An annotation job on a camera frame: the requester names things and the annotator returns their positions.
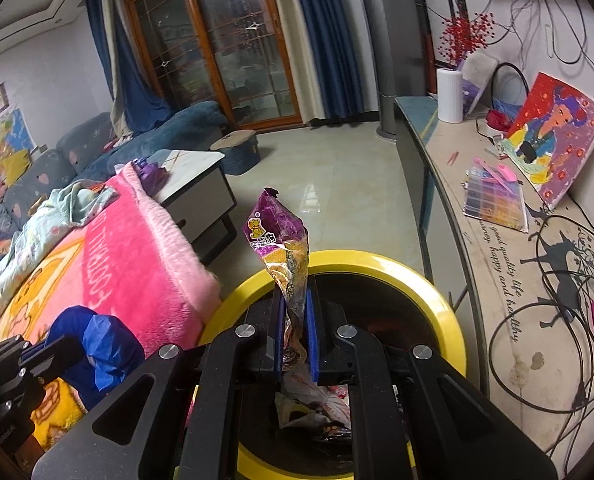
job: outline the sliding glass door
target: sliding glass door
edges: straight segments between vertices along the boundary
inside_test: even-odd
[[[274,0],[127,0],[151,83],[178,109],[217,100],[232,123],[301,122]]]

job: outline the purple hat in painting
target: purple hat in painting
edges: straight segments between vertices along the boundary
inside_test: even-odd
[[[561,93],[563,89],[564,88],[561,86],[555,88],[555,106],[564,105],[567,107],[570,111],[570,114],[573,116],[573,125],[583,126],[586,124],[586,120],[588,119],[586,110],[581,107],[580,102],[577,101],[577,99],[573,96],[562,97]]]

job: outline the wooden door frame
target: wooden door frame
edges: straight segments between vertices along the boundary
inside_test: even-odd
[[[139,16],[135,4],[136,1],[137,0],[125,0],[126,10],[128,11],[128,20],[130,22],[130,28],[132,28],[132,34],[135,38],[137,50],[139,52],[139,57],[141,57],[151,86],[154,89],[154,91],[157,92],[158,95],[163,97],[163,89],[161,88],[159,79],[157,78],[157,73],[155,73],[154,64],[152,63],[151,55],[148,52],[148,47],[146,45],[144,33],[141,29],[141,24],[139,23]],[[259,130],[279,126],[302,124],[301,113],[299,111],[299,103],[297,101],[297,94],[295,91],[295,82],[293,81],[293,70],[291,69],[288,50],[286,49],[285,37],[283,36],[283,30],[279,17],[277,2],[275,0],[265,1],[271,16],[273,31],[275,34],[275,39],[277,41],[277,50],[279,51],[280,58],[282,59],[283,68],[286,74],[286,79],[288,81],[288,89],[291,94],[293,105],[295,107],[295,114],[288,117],[277,117],[274,119],[257,121],[254,123],[245,123],[241,125],[242,128],[252,127]],[[221,73],[219,72],[219,67],[215,59],[215,53],[213,52],[213,48],[210,44],[210,39],[208,37],[208,32],[203,21],[199,1],[186,0],[186,4],[188,7],[190,17],[193,20],[193,25],[195,26],[195,32],[200,43],[200,48],[202,49],[203,58],[206,62],[206,67],[208,69],[211,83],[213,84],[213,88],[215,89],[217,101],[219,102],[219,105],[221,105],[222,111],[231,123],[231,126],[237,127],[237,122],[235,121],[232,109],[232,103],[228,96],[228,93],[226,92],[226,87],[221,78]]]

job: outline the red berry branch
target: red berry branch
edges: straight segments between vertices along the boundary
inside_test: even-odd
[[[479,48],[486,48],[493,37],[495,20],[493,13],[476,13],[475,19],[453,16],[443,20],[445,29],[440,37],[439,54],[449,63],[458,66],[466,57]]]

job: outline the stool lid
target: stool lid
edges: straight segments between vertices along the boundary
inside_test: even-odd
[[[213,145],[211,145],[211,151],[217,152],[218,150],[222,150],[224,148],[233,148],[234,146],[243,144],[254,134],[254,130],[237,130],[236,132],[231,132],[227,136],[219,139],[217,142],[213,142]]]

